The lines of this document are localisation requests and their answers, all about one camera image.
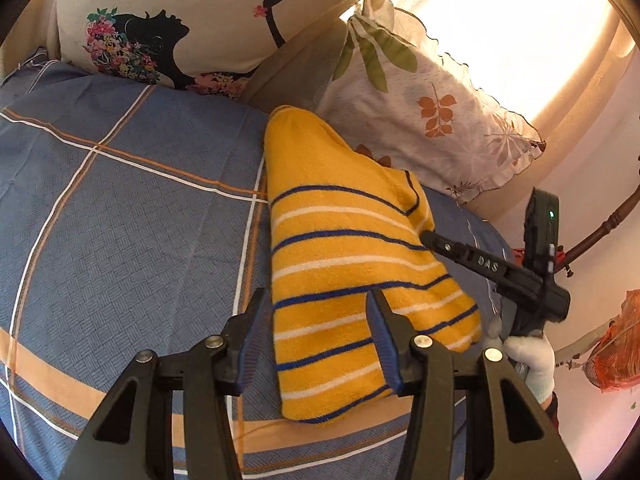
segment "red sleeve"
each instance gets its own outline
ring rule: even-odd
[[[551,404],[549,405],[549,407],[545,410],[546,414],[549,416],[549,418],[551,419],[551,422],[553,423],[553,425],[556,427],[556,430],[559,428],[559,422],[558,422],[558,396],[556,396],[556,393],[553,392],[553,398],[551,399]]]

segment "folded yellow sweater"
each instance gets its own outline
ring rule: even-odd
[[[411,173],[355,153],[323,120],[293,107],[274,111],[264,144],[285,418],[327,422],[390,393],[365,316],[371,288],[450,349],[478,340],[474,300],[420,243],[434,222]]]

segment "red plastic bag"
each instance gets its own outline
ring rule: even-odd
[[[640,289],[626,293],[622,312],[611,322],[582,370],[603,392],[640,383]]]

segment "gloved hand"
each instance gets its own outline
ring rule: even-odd
[[[554,371],[556,369],[556,358],[554,349],[545,335],[538,337],[516,337],[507,338],[503,349],[514,361],[518,361],[529,366],[529,374],[525,384],[533,393],[539,404],[543,407],[549,404],[551,394],[554,390]]]

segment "brown wooden rod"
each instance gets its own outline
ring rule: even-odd
[[[583,241],[568,250],[564,256],[564,260],[554,268],[554,273],[559,272],[566,266],[575,261],[576,258],[582,256],[586,251],[591,249],[597,242],[608,235],[613,229],[618,227],[622,221],[631,213],[636,205],[640,202],[640,186],[636,188],[633,194],[627,198],[622,205],[616,209],[612,215],[603,222],[593,233],[587,236]]]

